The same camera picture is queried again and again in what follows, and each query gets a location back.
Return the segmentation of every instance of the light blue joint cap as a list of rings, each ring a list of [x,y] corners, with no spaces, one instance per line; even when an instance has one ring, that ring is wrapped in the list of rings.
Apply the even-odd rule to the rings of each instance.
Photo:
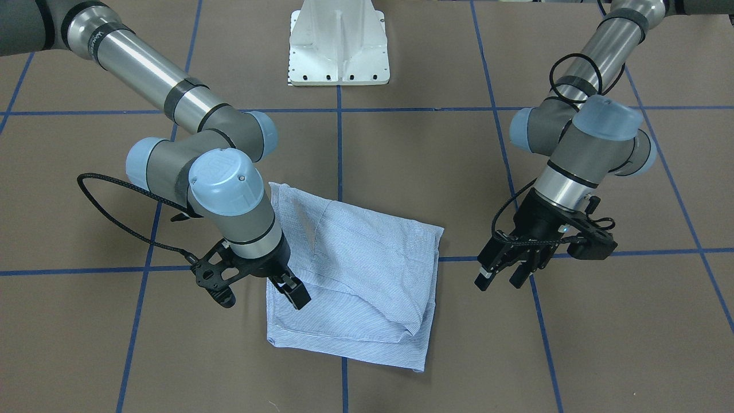
[[[161,142],[162,137],[146,137],[138,141],[128,152],[125,160],[125,173],[128,180],[136,187],[149,191],[148,188],[148,159],[153,149]]]
[[[194,198],[209,212],[233,217],[252,211],[263,199],[263,178],[250,157],[235,148],[212,149],[189,170]]]
[[[650,168],[653,167],[655,160],[658,158],[658,146],[655,144],[655,141],[651,137],[647,136],[647,139],[650,140],[650,155],[647,157],[647,160],[643,164],[642,168],[638,169],[635,173],[631,173],[630,176],[638,176],[642,175],[645,172],[648,172]]]
[[[277,128],[268,115],[262,112],[248,113],[260,124],[260,130],[263,132],[263,156],[258,160],[265,159],[277,147]]]
[[[642,114],[601,95],[593,95],[573,117],[585,134],[606,140],[630,140],[642,125]]]
[[[531,107],[518,110],[515,116],[512,117],[512,123],[509,125],[509,141],[518,148],[531,154],[533,151],[530,149],[528,122],[530,121],[530,112],[532,110],[533,108]]]

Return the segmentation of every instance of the towel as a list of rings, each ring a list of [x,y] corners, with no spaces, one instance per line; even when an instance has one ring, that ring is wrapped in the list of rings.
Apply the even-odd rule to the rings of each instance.
[[[270,187],[311,302],[296,310],[267,283],[268,341],[424,371],[443,228]]]

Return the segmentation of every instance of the blue striped towel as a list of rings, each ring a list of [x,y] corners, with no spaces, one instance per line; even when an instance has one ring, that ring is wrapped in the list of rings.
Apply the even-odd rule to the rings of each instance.
[[[268,341],[424,371],[443,228],[270,187],[311,302],[295,310],[267,283]]]

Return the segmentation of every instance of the white plastic stand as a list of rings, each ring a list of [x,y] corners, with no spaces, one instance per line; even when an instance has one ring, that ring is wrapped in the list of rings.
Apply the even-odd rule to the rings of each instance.
[[[291,15],[288,83],[384,85],[390,80],[385,15],[370,0],[305,0]]]

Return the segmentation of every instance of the cloth fold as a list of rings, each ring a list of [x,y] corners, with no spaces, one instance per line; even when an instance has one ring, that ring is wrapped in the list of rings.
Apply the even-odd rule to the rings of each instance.
[[[267,283],[268,341],[424,371],[443,228],[270,187],[311,302],[295,310]]]

